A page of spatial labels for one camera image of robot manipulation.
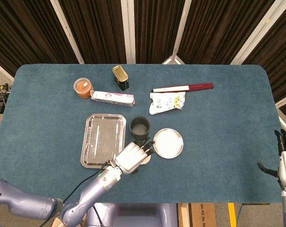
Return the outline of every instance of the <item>metal tray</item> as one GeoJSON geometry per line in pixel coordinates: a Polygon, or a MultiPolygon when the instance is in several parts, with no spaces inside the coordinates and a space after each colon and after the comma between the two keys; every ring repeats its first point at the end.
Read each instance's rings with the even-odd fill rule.
{"type": "Polygon", "coordinates": [[[119,114],[95,113],[87,118],[81,154],[86,168],[101,168],[115,158],[125,143],[126,119],[119,114]]]}

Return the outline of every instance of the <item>table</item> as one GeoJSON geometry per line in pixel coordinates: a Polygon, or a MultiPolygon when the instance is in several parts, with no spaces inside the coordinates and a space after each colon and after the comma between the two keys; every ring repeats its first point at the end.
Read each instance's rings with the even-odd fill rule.
{"type": "MultiPolygon", "coordinates": [[[[82,99],[77,78],[95,90],[122,92],[113,64],[22,66],[0,128],[0,177],[27,192],[65,198],[93,174],[80,163],[86,119],[94,113],[122,114],[128,130],[137,115],[151,122],[149,135],[177,130],[184,149],[174,159],[152,155],[139,172],[124,175],[100,202],[279,202],[277,180],[256,163],[277,169],[275,129],[280,129],[268,77],[256,65],[123,65],[134,107],[82,99]],[[182,110],[150,115],[151,88],[214,83],[186,93],[182,110]]],[[[80,189],[72,199],[77,200],[80,189]]]]}

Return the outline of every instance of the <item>gold can lid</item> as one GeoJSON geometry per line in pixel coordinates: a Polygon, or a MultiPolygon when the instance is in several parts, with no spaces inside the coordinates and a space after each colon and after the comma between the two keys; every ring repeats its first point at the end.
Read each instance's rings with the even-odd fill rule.
{"type": "Polygon", "coordinates": [[[125,72],[125,70],[122,68],[121,65],[117,65],[113,68],[113,73],[115,75],[115,77],[118,79],[118,81],[120,82],[124,82],[126,80],[128,80],[128,75],[125,72]]]}

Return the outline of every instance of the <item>white plate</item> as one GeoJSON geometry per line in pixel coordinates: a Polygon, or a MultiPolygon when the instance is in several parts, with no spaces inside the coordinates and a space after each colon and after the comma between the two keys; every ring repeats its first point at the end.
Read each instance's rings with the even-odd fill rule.
{"type": "Polygon", "coordinates": [[[156,153],[164,158],[178,156],[184,147],[182,136],[173,129],[162,129],[156,133],[153,145],[156,153]]]}

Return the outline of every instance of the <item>canned food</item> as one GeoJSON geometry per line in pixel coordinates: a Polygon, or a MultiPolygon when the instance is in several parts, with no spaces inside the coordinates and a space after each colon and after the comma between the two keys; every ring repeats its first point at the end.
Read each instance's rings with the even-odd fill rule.
{"type": "Polygon", "coordinates": [[[81,98],[89,98],[90,91],[93,90],[90,80],[87,78],[79,78],[73,84],[73,88],[81,98]]]}
{"type": "Polygon", "coordinates": [[[114,80],[121,90],[127,90],[129,88],[128,75],[121,65],[117,65],[113,68],[114,80]]]}

